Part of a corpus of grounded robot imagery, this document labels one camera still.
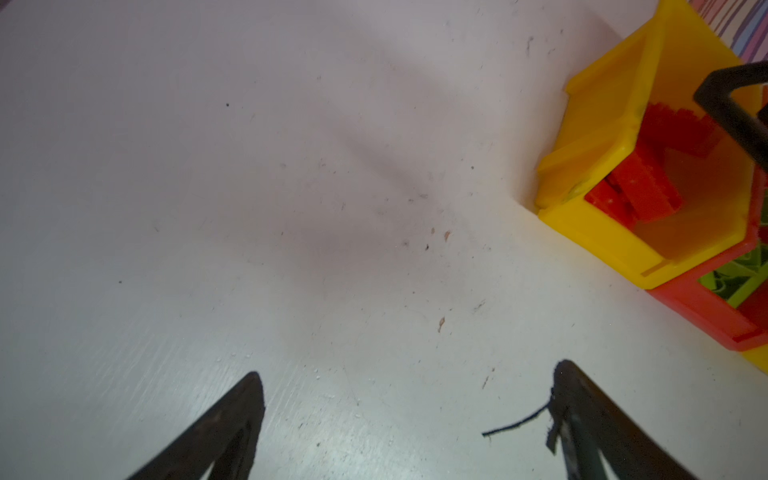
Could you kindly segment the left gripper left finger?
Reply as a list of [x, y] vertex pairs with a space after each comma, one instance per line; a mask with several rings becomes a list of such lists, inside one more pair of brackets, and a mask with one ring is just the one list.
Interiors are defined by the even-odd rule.
[[247, 373], [133, 479], [247, 479], [265, 416], [263, 384]]

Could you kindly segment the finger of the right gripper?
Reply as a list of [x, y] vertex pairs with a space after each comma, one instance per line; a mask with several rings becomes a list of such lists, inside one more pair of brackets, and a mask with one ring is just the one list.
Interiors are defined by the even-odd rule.
[[728, 133], [763, 171], [767, 170], [767, 106], [750, 114], [733, 98], [736, 90], [767, 84], [767, 62], [711, 72], [694, 92], [694, 102]]

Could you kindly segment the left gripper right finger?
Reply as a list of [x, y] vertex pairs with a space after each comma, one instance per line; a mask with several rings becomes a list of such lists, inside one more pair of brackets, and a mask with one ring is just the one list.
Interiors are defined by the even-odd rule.
[[604, 479], [606, 461], [619, 479], [692, 479], [578, 365], [560, 361], [547, 410], [546, 447], [562, 447], [569, 479]]

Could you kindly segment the red lego brick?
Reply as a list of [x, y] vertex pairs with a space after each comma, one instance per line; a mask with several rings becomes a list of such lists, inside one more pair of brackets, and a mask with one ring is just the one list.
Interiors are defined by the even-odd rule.
[[662, 167], [660, 150], [647, 142], [638, 141], [605, 182], [604, 212], [629, 229], [637, 222], [669, 217], [683, 205], [682, 195]]

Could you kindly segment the green lego brick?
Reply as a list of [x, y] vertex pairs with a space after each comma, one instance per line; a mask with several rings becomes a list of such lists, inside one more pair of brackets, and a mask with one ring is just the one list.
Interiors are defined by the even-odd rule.
[[767, 245], [759, 242], [750, 252], [706, 273], [698, 282], [738, 308], [767, 280]]

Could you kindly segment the left yellow plastic bin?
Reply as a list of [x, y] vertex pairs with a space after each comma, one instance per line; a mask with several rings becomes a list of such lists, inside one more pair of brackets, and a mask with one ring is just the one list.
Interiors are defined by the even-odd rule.
[[738, 57], [684, 1], [566, 85], [535, 206], [554, 230], [652, 290], [742, 242], [755, 163], [694, 100]]

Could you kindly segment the yellow plastic bin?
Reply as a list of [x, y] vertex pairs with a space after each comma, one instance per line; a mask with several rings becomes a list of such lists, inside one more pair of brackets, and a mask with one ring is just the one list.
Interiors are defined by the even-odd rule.
[[535, 206], [554, 230], [652, 290], [742, 242], [755, 163], [694, 100], [738, 57], [684, 1], [566, 85]]
[[764, 374], [768, 374], [768, 345], [745, 351], [741, 353], [742, 357], [753, 364]]

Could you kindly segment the right yellow plastic bin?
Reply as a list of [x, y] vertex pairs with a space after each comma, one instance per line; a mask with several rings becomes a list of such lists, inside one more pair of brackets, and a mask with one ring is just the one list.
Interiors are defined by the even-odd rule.
[[745, 351], [741, 353], [742, 357], [753, 364], [764, 374], [768, 374], [768, 345]]

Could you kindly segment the red plastic bin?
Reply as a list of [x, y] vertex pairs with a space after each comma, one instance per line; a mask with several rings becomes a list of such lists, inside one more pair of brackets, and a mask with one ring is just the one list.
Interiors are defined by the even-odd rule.
[[758, 246], [760, 214], [766, 176], [757, 168], [751, 187], [746, 234], [743, 240], [688, 272], [648, 292], [723, 347], [745, 352], [767, 344], [767, 322], [757, 312], [739, 309], [701, 284], [699, 279]]

